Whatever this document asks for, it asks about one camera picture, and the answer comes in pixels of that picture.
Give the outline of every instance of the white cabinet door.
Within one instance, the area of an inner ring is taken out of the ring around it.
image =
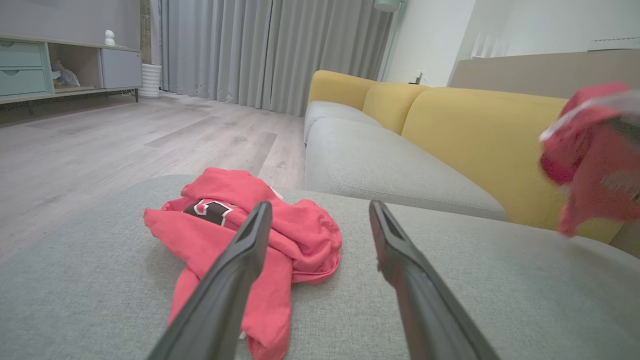
[[[142,86],[140,53],[115,49],[101,49],[102,88]]]

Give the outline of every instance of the white figurine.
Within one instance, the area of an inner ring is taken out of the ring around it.
[[[116,46],[116,41],[113,40],[114,37],[115,37],[115,35],[113,34],[113,31],[111,31],[111,30],[105,31],[104,32],[104,45]]]

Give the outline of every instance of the beige partition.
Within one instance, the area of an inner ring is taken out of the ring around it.
[[[449,86],[569,98],[580,88],[608,81],[640,89],[640,50],[463,60]]]

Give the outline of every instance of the white plant pot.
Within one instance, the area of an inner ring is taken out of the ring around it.
[[[160,75],[162,66],[142,64],[142,88],[140,88],[140,97],[148,99],[157,99],[160,97]]]

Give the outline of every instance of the sofa armrest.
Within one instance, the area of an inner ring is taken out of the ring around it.
[[[362,110],[369,87],[376,82],[339,72],[318,70],[311,79],[309,101],[331,101]]]

